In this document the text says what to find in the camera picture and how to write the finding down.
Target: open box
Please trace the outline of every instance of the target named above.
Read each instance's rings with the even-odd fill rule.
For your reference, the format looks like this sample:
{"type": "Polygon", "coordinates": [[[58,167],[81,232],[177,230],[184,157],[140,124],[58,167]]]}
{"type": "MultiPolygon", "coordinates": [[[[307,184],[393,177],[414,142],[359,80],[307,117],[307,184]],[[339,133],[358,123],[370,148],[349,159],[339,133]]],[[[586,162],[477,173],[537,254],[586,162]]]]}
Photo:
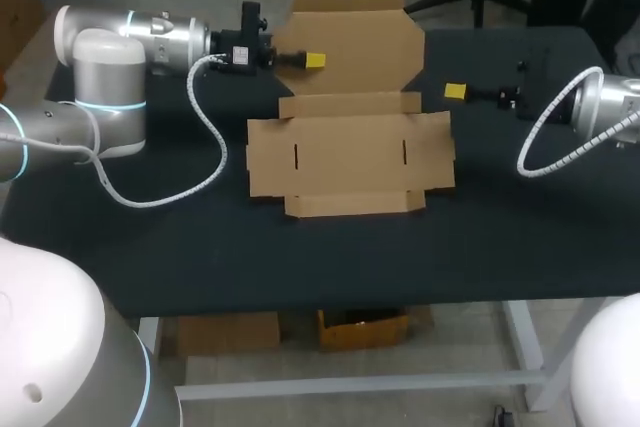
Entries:
{"type": "Polygon", "coordinates": [[[283,52],[326,54],[319,71],[278,68],[294,94],[279,119],[249,120],[252,197],[284,197],[295,217],[407,212],[453,187],[449,112],[401,92],[422,70],[424,32],[403,0],[294,0],[273,37],[283,52]]]}

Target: yellow tape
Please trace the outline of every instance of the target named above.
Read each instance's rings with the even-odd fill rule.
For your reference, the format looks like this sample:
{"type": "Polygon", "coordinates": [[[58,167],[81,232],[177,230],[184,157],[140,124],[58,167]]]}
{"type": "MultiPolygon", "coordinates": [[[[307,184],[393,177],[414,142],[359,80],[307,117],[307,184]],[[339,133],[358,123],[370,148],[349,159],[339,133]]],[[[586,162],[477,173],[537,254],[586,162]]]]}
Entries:
{"type": "Polygon", "coordinates": [[[447,84],[444,88],[444,96],[447,99],[464,100],[467,95],[467,84],[447,84]]]}
{"type": "Polygon", "coordinates": [[[307,69],[319,69],[326,65],[327,56],[325,54],[313,54],[311,52],[307,52],[307,69]]]}

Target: white spiral cable wrap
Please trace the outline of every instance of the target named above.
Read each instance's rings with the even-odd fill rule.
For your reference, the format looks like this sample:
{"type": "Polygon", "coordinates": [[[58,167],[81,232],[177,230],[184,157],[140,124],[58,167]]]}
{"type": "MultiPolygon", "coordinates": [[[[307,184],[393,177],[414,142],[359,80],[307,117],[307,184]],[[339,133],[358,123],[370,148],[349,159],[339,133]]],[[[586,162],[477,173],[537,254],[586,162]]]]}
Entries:
{"type": "Polygon", "coordinates": [[[565,155],[563,158],[561,158],[557,162],[554,162],[553,164],[548,165],[547,167],[542,167],[540,169],[535,169],[535,170],[526,169],[524,166],[524,162],[527,158],[527,154],[529,153],[529,148],[531,147],[531,144],[533,144],[533,141],[538,135],[538,132],[540,132],[540,129],[546,122],[549,115],[551,115],[551,113],[558,107],[560,102],[562,102],[564,98],[567,95],[569,95],[569,93],[573,89],[575,89],[578,86],[578,84],[580,84],[580,82],[584,81],[584,79],[586,79],[588,76],[592,74],[598,76],[598,91],[596,92],[597,100],[596,100],[596,105],[593,109],[593,115],[590,122],[590,132],[593,132],[593,127],[595,125],[595,121],[598,116],[598,109],[600,107],[600,95],[602,93],[602,89],[604,86],[604,72],[600,67],[590,67],[584,70],[583,72],[581,72],[580,74],[578,74],[571,82],[567,84],[567,86],[564,89],[562,89],[562,91],[556,96],[556,98],[553,99],[553,101],[544,110],[544,112],[542,112],[542,114],[540,115],[536,123],[533,125],[531,132],[529,132],[529,135],[527,136],[527,139],[524,141],[524,144],[522,145],[522,149],[520,150],[520,155],[518,156],[518,164],[517,164],[518,173],[520,175],[524,177],[535,178],[535,177],[542,177],[543,175],[551,174],[552,172],[556,172],[557,170],[560,170],[561,168],[567,166],[574,160],[582,157],[584,154],[589,152],[591,149],[597,147],[605,140],[610,139],[614,135],[620,133],[622,130],[628,128],[629,126],[631,126],[631,124],[633,124],[638,119],[640,119],[640,112],[634,112],[629,116],[627,116],[626,118],[624,118],[623,120],[621,120],[620,122],[618,122],[617,124],[609,127],[607,130],[600,133],[596,137],[585,142],[582,146],[578,147],[576,150],[574,150],[570,154],[565,155]]]}
{"type": "MultiPolygon", "coordinates": [[[[93,166],[95,167],[96,172],[98,173],[98,177],[100,178],[100,183],[102,184],[104,189],[109,193],[109,195],[111,195],[111,197],[113,197],[113,199],[116,202],[118,202],[118,203],[120,203],[122,205],[125,205],[127,207],[131,207],[131,208],[134,208],[134,209],[147,209],[147,208],[151,208],[151,207],[159,207],[161,205],[170,204],[170,203],[175,202],[177,200],[184,199],[185,197],[193,195],[196,192],[204,189],[211,182],[213,182],[215,179],[217,179],[218,176],[222,173],[222,170],[224,169],[225,165],[227,164],[227,158],[228,158],[227,144],[225,143],[225,141],[224,141],[222,135],[220,134],[220,132],[218,131],[218,129],[215,128],[215,126],[207,118],[207,116],[204,114],[204,112],[202,112],[202,109],[200,108],[200,105],[198,104],[198,101],[196,99],[196,96],[195,96],[195,93],[194,93],[194,89],[193,89],[194,79],[195,79],[195,76],[196,76],[196,73],[198,72],[198,70],[200,70],[200,68],[203,65],[209,64],[211,62],[224,63],[224,61],[221,59],[220,55],[208,55],[206,57],[203,57],[203,58],[199,59],[197,62],[195,62],[193,64],[193,66],[191,67],[191,70],[189,70],[189,75],[187,76],[187,95],[189,96],[189,102],[191,103],[191,107],[193,107],[193,110],[195,111],[196,115],[200,118],[200,120],[207,127],[207,129],[209,129],[209,131],[213,134],[213,136],[215,137],[216,141],[220,145],[220,162],[218,163],[218,166],[216,167],[214,172],[209,177],[207,177],[205,180],[200,182],[198,185],[196,185],[196,186],[194,186],[194,187],[192,187],[192,188],[190,188],[188,190],[185,190],[184,192],[181,192],[179,194],[175,194],[175,195],[172,195],[170,197],[166,197],[164,199],[154,200],[154,201],[150,201],[150,202],[134,202],[132,200],[128,200],[128,199],[125,199],[124,197],[122,197],[115,190],[113,185],[111,184],[111,181],[109,180],[109,177],[107,176],[107,173],[104,170],[102,162],[98,158],[97,149],[99,149],[99,147],[100,147],[100,129],[98,128],[98,124],[97,124],[93,114],[91,112],[87,112],[86,109],[83,109],[83,110],[85,110],[85,112],[87,112],[89,114],[89,117],[91,119],[91,124],[92,124],[93,129],[94,129],[94,136],[95,136],[94,137],[94,150],[91,150],[88,147],[85,147],[83,145],[51,144],[51,143],[48,143],[48,142],[41,142],[39,140],[18,137],[18,136],[15,136],[15,135],[5,134],[5,133],[0,133],[0,140],[4,140],[4,141],[7,141],[7,142],[14,142],[14,143],[23,144],[23,145],[28,145],[30,147],[35,147],[35,148],[39,148],[39,149],[50,150],[52,152],[80,153],[80,154],[86,155],[88,160],[91,163],[93,163],[93,166]]],[[[75,103],[73,103],[73,102],[66,102],[65,101],[65,102],[61,102],[61,103],[75,105],[75,103]]]]}

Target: white table frame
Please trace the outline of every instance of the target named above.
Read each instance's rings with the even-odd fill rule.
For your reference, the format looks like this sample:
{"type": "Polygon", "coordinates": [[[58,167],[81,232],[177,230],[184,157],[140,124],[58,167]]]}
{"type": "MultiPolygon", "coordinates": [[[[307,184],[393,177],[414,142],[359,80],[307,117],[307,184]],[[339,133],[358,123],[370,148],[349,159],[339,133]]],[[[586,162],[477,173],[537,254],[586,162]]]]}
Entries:
{"type": "MultiPolygon", "coordinates": [[[[529,410],[545,411],[551,408],[568,388],[574,345],[584,327],[605,301],[606,298],[583,300],[547,359],[542,355],[527,301],[503,302],[519,370],[183,385],[176,387],[176,391],[180,400],[186,402],[339,392],[524,385],[529,410]]],[[[158,352],[161,329],[162,320],[158,317],[148,317],[140,321],[138,335],[152,353],[158,352]]]]}

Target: gray floor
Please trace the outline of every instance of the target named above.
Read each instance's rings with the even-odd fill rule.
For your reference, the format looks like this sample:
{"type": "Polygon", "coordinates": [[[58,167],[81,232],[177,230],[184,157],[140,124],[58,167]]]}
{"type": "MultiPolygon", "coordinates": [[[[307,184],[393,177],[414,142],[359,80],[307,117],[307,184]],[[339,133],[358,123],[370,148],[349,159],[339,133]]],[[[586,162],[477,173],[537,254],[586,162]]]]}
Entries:
{"type": "MultiPolygon", "coordinates": [[[[104,5],[206,18],[213,28],[234,28],[242,0],[44,0],[49,11],[64,4],[104,5]]],[[[257,0],[270,25],[284,22],[291,0],[257,0]]],[[[433,9],[416,16],[425,29],[470,27],[468,2],[433,9]]],[[[522,25],[520,14],[489,4],[486,25],[522,25]]],[[[10,91],[3,102],[29,103],[42,97],[55,67],[52,19],[7,73],[10,91]]],[[[0,187],[0,208],[3,191],[0,187]]],[[[575,311],[577,301],[533,302],[533,316],[545,347],[553,341],[575,311]]],[[[384,373],[454,372],[514,367],[497,304],[455,304],[434,307],[436,327],[416,327],[414,335],[397,348],[345,354],[320,354],[309,334],[309,317],[289,316],[292,335],[281,350],[242,356],[195,358],[186,365],[188,383],[284,379],[384,373]]],[[[166,368],[180,377],[180,363],[164,359],[166,368]]],[[[323,395],[286,399],[200,402],[185,404],[185,427],[265,425],[388,425],[485,427],[494,404],[518,412],[520,427],[570,427],[572,418],[561,401],[545,414],[525,413],[519,389],[483,388],[437,392],[323,395]]]]}

